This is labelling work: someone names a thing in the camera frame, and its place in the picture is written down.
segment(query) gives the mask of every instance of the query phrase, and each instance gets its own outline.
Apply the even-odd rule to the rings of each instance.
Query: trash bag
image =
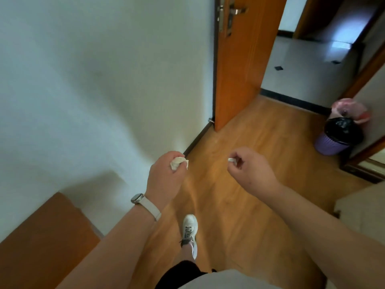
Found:
[[[361,127],[349,117],[335,117],[326,121],[324,132],[333,141],[354,146],[363,141]]]
[[[368,109],[351,98],[343,98],[333,103],[329,119],[335,117],[349,117],[358,125],[370,120]]]

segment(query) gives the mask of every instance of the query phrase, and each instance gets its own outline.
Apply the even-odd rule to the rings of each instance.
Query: pink plastic bag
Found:
[[[351,98],[343,98],[331,106],[329,119],[335,117],[350,117],[359,125],[370,120],[370,113],[362,103],[354,101]]]

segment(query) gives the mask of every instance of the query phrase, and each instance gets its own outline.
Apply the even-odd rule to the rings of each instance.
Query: purple trash can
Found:
[[[315,149],[323,155],[336,155],[345,150],[349,145],[338,143],[330,139],[324,132],[317,138],[314,143]]]

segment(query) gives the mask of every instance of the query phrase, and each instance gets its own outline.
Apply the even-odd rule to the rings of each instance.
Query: shoe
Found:
[[[198,232],[198,221],[196,220],[196,217],[193,214],[186,215],[186,217],[183,220],[183,226],[182,226],[182,244],[187,244],[188,240],[193,246],[192,248],[192,257],[196,259],[196,256],[198,254],[198,246],[196,245],[195,241],[195,235]]]

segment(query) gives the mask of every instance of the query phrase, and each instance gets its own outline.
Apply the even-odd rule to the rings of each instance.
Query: person's right arm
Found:
[[[262,155],[241,147],[229,157],[239,159],[228,163],[233,178],[282,217],[337,288],[385,287],[385,246],[281,185]]]

